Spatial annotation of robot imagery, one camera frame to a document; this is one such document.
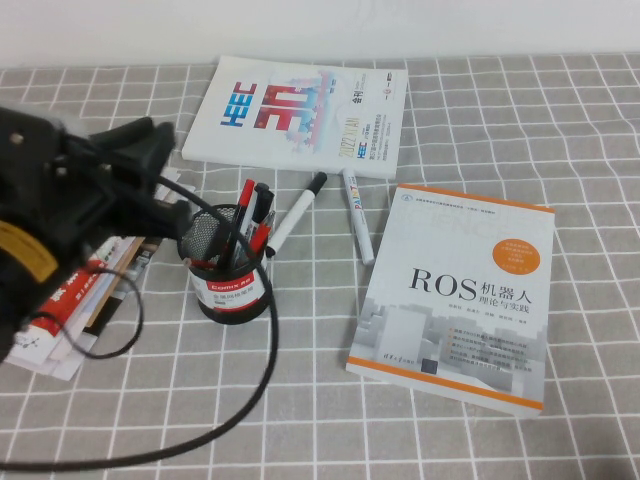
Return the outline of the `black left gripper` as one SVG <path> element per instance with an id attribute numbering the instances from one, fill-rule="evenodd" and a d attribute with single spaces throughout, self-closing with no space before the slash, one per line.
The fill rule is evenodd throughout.
<path id="1" fill-rule="evenodd" d="M 164 180 L 159 170 L 175 146 L 174 125 L 165 122 L 153 128 L 151 118 L 143 117 L 92 135 L 92 142 L 106 150 L 139 141 L 139 160 L 87 149 L 55 157 L 57 250 L 95 250 L 113 236 L 176 240 L 186 231 L 188 202 L 155 197 Z"/>

